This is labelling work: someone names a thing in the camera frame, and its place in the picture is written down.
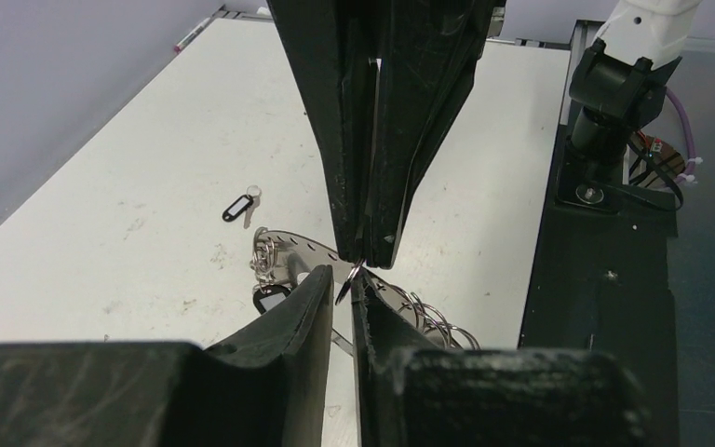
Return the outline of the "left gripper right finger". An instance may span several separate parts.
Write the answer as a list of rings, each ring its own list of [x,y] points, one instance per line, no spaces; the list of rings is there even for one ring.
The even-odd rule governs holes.
[[[438,346],[383,299],[351,285],[363,446],[676,446],[617,359],[574,349]]]

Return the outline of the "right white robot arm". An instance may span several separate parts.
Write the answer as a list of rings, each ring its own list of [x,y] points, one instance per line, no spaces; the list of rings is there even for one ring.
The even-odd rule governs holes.
[[[272,1],[318,145],[341,259],[388,269],[413,196],[475,81],[499,1]],[[605,179],[661,112],[696,1],[621,1],[568,94],[568,145]]]

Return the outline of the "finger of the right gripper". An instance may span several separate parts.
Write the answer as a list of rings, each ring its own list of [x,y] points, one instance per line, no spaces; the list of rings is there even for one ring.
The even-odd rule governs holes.
[[[497,1],[388,1],[380,46],[366,263],[396,259],[413,195],[474,85]]]
[[[367,1],[268,4],[317,142],[341,259],[363,256],[377,66]]]

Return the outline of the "round steel key organizer disc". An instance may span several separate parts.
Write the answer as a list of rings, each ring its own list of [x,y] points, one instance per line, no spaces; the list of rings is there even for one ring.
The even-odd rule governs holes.
[[[338,257],[338,253],[299,234],[260,227],[252,240],[250,268],[257,285],[283,285],[291,292],[317,266],[332,268],[334,302],[340,309],[333,314],[331,341],[344,352],[352,352],[351,311],[347,301],[351,296],[351,281],[359,268]],[[477,349],[478,339],[467,330],[448,321],[433,305],[414,292],[406,291],[367,270],[379,299],[402,317],[408,325],[436,345],[450,349]]]

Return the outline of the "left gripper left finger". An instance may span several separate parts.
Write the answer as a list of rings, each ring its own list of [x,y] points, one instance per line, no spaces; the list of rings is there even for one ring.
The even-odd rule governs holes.
[[[202,348],[0,344],[0,446],[318,446],[333,273]]]

